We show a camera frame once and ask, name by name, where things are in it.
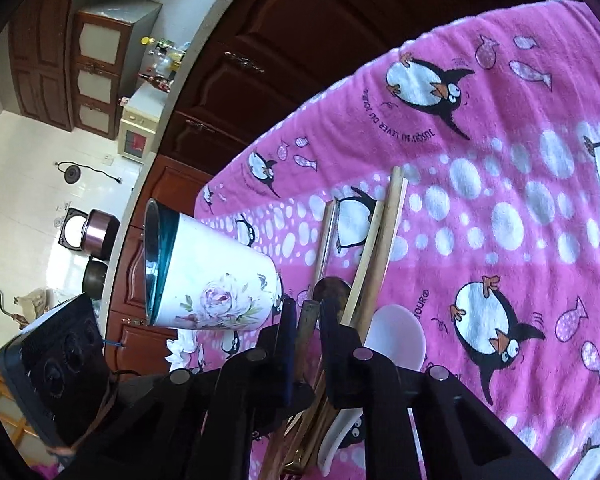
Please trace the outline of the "white ceramic spoon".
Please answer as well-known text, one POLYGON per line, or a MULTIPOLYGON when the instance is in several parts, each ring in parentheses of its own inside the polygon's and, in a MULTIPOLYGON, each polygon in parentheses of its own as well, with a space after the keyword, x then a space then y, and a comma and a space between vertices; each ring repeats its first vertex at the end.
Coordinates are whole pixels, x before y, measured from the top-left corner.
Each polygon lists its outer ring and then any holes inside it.
POLYGON ((362 419, 366 477, 419 479, 422 475, 416 439, 401 382, 401 377, 409 371, 397 367, 388 356, 363 346, 362 342, 353 357, 358 407, 336 408, 337 418, 318 448, 318 470, 325 477, 330 474, 343 438, 354 423, 362 419))

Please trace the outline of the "light bamboo chopstick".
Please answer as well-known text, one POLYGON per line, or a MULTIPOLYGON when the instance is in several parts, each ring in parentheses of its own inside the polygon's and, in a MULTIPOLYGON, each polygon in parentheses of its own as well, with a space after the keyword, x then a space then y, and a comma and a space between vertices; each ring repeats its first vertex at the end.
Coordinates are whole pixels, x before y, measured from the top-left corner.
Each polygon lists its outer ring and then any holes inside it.
MULTIPOLYGON (((342 312, 340 323, 354 328, 358 332, 361 341, 364 342, 370 323, 376 309, 377 297, 388 266, 388 255, 392 244, 392 236, 385 237, 385 214, 384 203, 378 202, 374 210, 370 230, 362 252, 358 270, 354 277, 346 308, 342 312)), ((339 413, 332 407, 329 400, 324 405, 324 425, 320 435, 317 437, 317 446, 310 458, 309 466, 317 461, 318 446, 323 442, 327 430, 336 420, 339 413)))
MULTIPOLYGON (((404 196, 407 180, 404 171, 399 166, 391 169, 389 187, 386 193, 384 206, 378 220, 372 220, 372 226, 376 226, 376 236, 370 250, 364 249, 363 254, 367 257, 361 258, 356 274, 362 274, 360 284, 353 285, 348 299, 348 318, 342 315, 341 321, 347 326, 353 327, 364 342, 370 322, 377 307, 377 299, 384 282, 388 268, 390 252, 393 240, 396 237, 396 229, 402 218, 404 196)), ((328 425, 335 419, 335 410, 329 406, 326 399, 326 378, 324 370, 317 375, 317 406, 309 408, 304 412, 300 427, 291 441, 287 456, 283 459, 284 468, 276 476, 276 479, 301 479, 306 465, 314 454, 314 448, 318 446, 318 438, 323 437, 328 425)))

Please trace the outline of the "white floral utensil cup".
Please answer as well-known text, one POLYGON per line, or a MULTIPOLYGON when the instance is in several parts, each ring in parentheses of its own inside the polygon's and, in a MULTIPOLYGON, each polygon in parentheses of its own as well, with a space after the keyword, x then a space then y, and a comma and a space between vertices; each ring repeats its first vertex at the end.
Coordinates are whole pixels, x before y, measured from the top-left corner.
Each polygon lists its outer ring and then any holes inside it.
POLYGON ((174 330, 257 330, 282 305, 273 260, 200 221, 148 200, 145 312, 174 330))

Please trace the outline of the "wooden handled metal fork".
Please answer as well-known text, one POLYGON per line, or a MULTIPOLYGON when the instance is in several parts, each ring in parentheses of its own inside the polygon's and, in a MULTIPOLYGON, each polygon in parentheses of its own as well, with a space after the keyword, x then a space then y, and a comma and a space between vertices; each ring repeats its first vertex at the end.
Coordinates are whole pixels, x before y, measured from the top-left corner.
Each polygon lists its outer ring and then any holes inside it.
MULTIPOLYGON (((320 242, 316 251, 314 261, 312 280, 308 290, 308 299, 306 305, 302 307, 300 321, 298 322, 297 335, 294 337, 294 370, 292 379, 295 382, 302 382, 304 377, 304 368, 306 367, 306 350, 308 350, 309 339, 313 333, 315 321, 317 318, 317 308, 312 304, 311 298, 314 287, 322 278, 326 266, 326 259, 329 252, 330 239, 332 238, 332 228, 334 227, 338 204, 336 200, 331 200, 326 204, 321 228, 320 242)), ((271 434, 268 439, 268 447, 263 457, 262 467, 258 479, 278 479, 283 469, 283 460, 286 456, 286 433, 287 427, 292 417, 287 416, 282 424, 271 434)))

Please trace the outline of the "dark wooden kitchen cabinets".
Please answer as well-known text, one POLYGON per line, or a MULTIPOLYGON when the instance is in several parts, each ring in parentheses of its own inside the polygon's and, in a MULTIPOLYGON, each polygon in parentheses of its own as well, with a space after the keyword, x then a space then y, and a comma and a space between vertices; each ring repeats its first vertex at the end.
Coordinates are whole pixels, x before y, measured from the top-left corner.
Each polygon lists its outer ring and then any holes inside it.
POLYGON ((219 0, 161 118, 110 264, 105 356, 114 370, 168 369, 170 330, 145 323, 143 218, 151 198, 192 212, 202 187, 260 134, 365 62, 423 32, 542 0, 219 0))

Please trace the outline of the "stainless steel spoon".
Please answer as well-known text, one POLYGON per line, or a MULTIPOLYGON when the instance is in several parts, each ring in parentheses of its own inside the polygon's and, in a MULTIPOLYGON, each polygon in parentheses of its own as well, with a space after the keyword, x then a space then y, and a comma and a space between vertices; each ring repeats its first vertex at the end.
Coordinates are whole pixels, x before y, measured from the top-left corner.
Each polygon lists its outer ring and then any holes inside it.
MULTIPOLYGON (((326 276, 315 285, 312 299, 318 304, 333 307, 340 320, 350 291, 351 287, 341 278, 326 276)), ((325 378, 321 365, 317 367, 312 388, 315 393, 314 402, 307 410, 298 414, 285 430, 287 453, 279 476, 281 479, 301 479, 316 449, 317 437, 324 425, 323 411, 326 402, 325 378)))

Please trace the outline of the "pink rice cooker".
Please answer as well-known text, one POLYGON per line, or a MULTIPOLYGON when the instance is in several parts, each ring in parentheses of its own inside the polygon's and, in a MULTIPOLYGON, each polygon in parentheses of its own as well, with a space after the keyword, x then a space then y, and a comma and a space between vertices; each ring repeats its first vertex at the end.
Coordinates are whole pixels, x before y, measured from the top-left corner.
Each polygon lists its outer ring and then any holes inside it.
POLYGON ((99 209, 85 212, 70 207, 60 225, 58 244, 102 261, 110 259, 120 228, 117 217, 99 209))

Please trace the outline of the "white small oven appliance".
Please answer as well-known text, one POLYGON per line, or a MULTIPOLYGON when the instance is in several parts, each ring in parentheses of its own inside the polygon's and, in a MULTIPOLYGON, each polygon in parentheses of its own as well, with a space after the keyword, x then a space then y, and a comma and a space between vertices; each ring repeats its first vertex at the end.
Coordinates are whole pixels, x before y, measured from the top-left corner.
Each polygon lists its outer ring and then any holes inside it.
POLYGON ((121 156, 136 162, 144 161, 154 144, 167 96, 145 81, 125 101, 118 134, 118 152, 121 156))

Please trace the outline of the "pink penguin towel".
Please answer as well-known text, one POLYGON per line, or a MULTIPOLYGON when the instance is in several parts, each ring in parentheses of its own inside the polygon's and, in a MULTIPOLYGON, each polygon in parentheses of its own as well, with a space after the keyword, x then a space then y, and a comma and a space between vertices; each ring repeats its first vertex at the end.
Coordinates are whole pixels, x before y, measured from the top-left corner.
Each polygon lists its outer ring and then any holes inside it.
POLYGON ((381 304, 562 479, 600 475, 600 21, 584 3, 426 32, 317 94, 196 199, 210 228, 308 296, 354 277, 392 168, 407 180, 381 304))

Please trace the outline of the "condiment bottles on counter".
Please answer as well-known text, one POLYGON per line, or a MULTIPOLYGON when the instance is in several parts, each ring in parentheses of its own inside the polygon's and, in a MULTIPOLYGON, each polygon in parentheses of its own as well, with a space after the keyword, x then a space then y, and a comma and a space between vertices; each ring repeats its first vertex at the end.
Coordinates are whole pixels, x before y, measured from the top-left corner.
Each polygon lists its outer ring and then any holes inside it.
POLYGON ((138 76, 154 88, 170 93, 190 42, 186 41, 177 47, 171 40, 145 36, 140 40, 140 44, 149 48, 148 55, 152 57, 152 62, 141 70, 138 76))

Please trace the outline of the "tall wooden glass cupboard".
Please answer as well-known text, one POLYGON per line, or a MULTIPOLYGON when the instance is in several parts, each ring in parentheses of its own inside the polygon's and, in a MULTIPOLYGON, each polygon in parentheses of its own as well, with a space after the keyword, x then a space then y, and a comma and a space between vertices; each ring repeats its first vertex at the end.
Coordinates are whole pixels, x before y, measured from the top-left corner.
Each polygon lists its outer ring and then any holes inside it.
POLYGON ((152 0, 24 0, 8 25, 20 114, 114 140, 160 11, 152 0))

